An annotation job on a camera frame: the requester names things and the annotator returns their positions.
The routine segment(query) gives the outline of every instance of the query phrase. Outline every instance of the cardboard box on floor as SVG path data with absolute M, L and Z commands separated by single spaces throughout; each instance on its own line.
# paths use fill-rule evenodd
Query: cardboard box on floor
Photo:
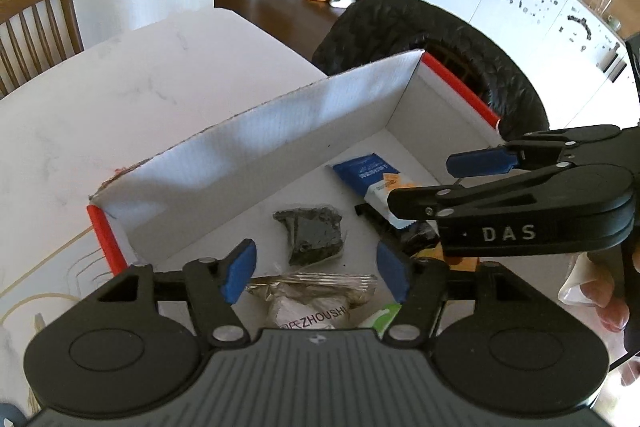
M 433 57 L 425 54 L 431 67 L 421 57 L 385 58 L 238 114 L 118 175 L 91 203 L 104 211 L 128 261 L 180 269 L 200 257 L 221 259 L 249 237 L 256 277 L 291 270 L 276 210 L 330 204 L 343 215 L 346 240 L 343 255 L 322 271 L 378 275 L 378 236 L 355 215 L 360 198 L 327 165 L 377 153 L 417 184 L 447 184 L 454 181 L 445 166 L 450 154 L 500 143 L 495 122 L 443 81 Z M 358 313 L 364 318 L 389 302 L 381 280 Z M 253 296 L 234 309 L 250 331 L 262 325 L 264 308 Z

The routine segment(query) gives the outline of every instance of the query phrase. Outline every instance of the black tire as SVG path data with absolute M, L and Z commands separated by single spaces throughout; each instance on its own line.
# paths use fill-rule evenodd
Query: black tire
M 359 0 L 345 10 L 311 62 L 332 75 L 414 49 L 444 63 L 500 117 L 500 135 L 516 139 L 549 129 L 529 79 L 491 39 L 421 0 Z

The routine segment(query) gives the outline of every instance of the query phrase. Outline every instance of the wooden chair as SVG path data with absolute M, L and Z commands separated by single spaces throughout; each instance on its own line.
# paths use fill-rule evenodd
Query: wooden chair
M 42 2 L 44 2 L 44 8 L 41 6 L 40 9 L 38 9 L 38 4 Z M 73 49 L 74 55 L 77 55 L 84 51 L 84 47 L 82 46 L 78 20 L 76 20 L 74 2 L 73 0 L 60 0 L 60 4 L 66 25 L 66 35 L 68 35 L 67 42 L 70 42 L 70 47 Z M 40 18 L 41 11 L 45 11 L 47 14 L 47 19 L 49 20 L 49 28 L 47 29 L 42 24 L 42 19 Z M 17 23 L 14 19 L 15 16 L 20 20 L 22 35 L 16 34 L 14 26 L 11 23 L 11 19 L 14 20 L 14 23 Z M 28 19 L 32 27 L 35 26 L 40 53 L 38 53 L 31 36 Z M 3 25 L 6 27 L 5 32 L 2 31 Z M 7 53 L 7 47 L 5 47 L 6 42 L 2 42 L 3 34 L 8 35 L 8 40 L 14 51 L 15 61 L 11 60 Z M 52 53 L 51 40 L 53 41 L 52 43 L 55 44 L 57 54 Z M 28 80 L 31 80 L 36 74 L 40 74 L 42 71 L 46 71 L 57 63 L 66 60 L 65 46 L 63 38 L 60 35 L 60 28 L 58 27 L 58 21 L 56 20 L 51 0 L 0 0 L 0 58 L 4 65 L 4 73 L 14 89 L 18 89 L 18 87 Z M 22 81 L 18 79 L 18 75 L 16 75 L 17 68 L 14 68 L 12 62 L 14 62 L 14 64 L 17 63 L 18 69 L 20 73 L 22 73 Z M 4 81 L 5 78 L 2 78 L 2 75 L 0 75 L 0 92 L 3 95 L 7 95 L 8 90 Z

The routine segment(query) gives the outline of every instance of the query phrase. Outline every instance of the blue gripper pad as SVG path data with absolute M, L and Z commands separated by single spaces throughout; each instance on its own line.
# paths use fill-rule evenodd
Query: blue gripper pad
M 454 178 L 507 174 L 518 166 L 518 156 L 505 147 L 452 154 L 447 159 L 447 171 Z
M 220 286 L 220 293 L 227 304 L 235 304 L 244 291 L 244 287 L 254 274 L 257 249 L 252 239 L 245 239 L 227 258 L 226 280 Z
M 378 271 L 396 302 L 402 304 L 409 293 L 409 281 L 404 263 L 385 243 L 380 241 L 376 252 Z

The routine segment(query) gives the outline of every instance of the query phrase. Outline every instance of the box flap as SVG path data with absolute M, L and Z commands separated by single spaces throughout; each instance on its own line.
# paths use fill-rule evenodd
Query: box flap
M 91 201 L 154 263 L 385 127 L 421 50 L 317 81 L 127 171 Z

